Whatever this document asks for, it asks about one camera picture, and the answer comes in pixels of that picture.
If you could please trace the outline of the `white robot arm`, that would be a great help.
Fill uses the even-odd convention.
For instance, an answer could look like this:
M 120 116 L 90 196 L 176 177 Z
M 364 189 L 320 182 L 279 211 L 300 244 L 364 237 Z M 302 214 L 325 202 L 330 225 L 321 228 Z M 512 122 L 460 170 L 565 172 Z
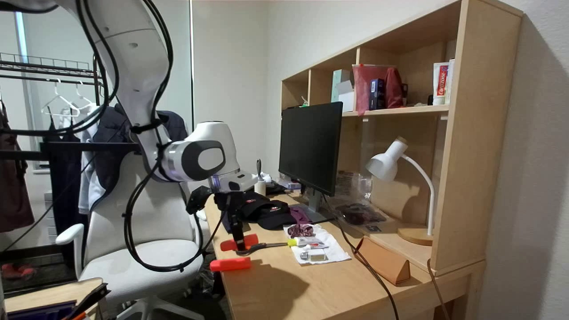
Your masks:
M 152 0 L 0 0 L 3 12 L 42 15 L 62 8 L 83 29 L 106 72 L 147 168 L 161 182 L 206 182 L 215 195 L 245 193 L 252 177 L 240 170 L 231 131 L 199 124 L 172 143 L 156 116 L 174 63 L 172 44 Z

